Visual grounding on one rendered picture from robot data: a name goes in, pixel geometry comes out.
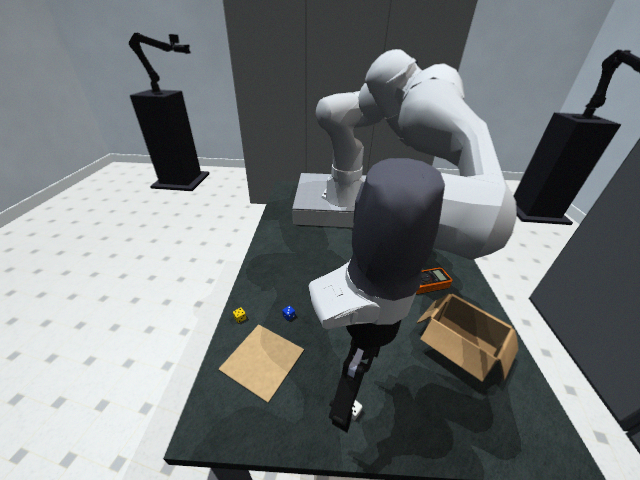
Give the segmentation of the tan square mat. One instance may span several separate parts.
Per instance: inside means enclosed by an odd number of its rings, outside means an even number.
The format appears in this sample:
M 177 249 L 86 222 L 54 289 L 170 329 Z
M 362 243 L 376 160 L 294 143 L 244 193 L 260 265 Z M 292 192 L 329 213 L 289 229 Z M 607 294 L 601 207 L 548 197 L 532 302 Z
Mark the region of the tan square mat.
M 219 370 L 269 403 L 303 351 L 258 325 Z

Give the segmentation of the orange rectangular block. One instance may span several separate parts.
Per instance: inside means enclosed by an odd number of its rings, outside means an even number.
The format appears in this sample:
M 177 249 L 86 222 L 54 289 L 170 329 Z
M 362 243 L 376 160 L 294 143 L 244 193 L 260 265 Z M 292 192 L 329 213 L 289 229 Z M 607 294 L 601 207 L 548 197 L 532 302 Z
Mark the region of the orange rectangular block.
M 416 294 L 449 288 L 451 277 L 442 268 L 422 270 L 422 281 Z

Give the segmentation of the yellow die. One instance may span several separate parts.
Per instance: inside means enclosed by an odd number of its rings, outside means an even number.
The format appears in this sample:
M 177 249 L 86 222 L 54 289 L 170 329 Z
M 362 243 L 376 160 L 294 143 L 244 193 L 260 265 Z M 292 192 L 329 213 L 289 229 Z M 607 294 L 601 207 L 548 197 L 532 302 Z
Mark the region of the yellow die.
M 233 315 L 237 323 L 240 323 L 241 321 L 246 319 L 246 314 L 242 308 L 233 311 Z

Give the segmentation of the blue die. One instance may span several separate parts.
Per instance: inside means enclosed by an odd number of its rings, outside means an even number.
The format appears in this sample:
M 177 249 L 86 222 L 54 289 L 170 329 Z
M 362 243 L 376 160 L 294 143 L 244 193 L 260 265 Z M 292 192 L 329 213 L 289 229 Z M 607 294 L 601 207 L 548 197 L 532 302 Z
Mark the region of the blue die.
M 292 319 L 293 317 L 295 317 L 295 310 L 289 305 L 288 307 L 284 308 L 283 310 L 283 316 L 289 321 L 290 319 Z

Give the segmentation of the white die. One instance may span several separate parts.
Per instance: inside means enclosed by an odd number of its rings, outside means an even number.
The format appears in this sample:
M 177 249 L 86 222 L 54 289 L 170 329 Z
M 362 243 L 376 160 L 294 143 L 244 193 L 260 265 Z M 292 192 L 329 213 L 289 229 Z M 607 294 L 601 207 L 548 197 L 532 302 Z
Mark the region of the white die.
M 355 400 L 355 403 L 352 409 L 353 409 L 352 419 L 355 421 L 362 410 L 362 405 Z

